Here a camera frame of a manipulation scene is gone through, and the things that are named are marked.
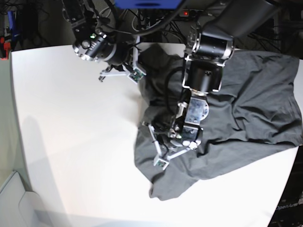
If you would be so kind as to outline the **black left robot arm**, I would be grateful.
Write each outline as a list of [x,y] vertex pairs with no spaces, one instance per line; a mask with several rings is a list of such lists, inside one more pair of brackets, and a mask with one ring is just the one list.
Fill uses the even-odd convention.
[[279,0],[232,0],[214,20],[193,29],[182,66],[168,76],[182,73],[182,91],[171,125],[164,132],[151,132],[160,157],[173,159],[198,148],[203,136],[200,123],[209,114],[206,96],[220,91],[235,38],[262,25],[280,6]]

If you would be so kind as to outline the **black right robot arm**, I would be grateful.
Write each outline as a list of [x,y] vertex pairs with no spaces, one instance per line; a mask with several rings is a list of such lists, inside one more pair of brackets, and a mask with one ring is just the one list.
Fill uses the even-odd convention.
[[103,17],[91,0],[63,0],[62,14],[70,22],[75,42],[74,52],[85,61],[106,62],[112,68],[122,67],[132,70],[134,55],[131,51],[135,45],[120,41],[117,28],[121,24],[117,10],[110,1],[106,4],[113,11],[115,28],[109,28],[110,19]]

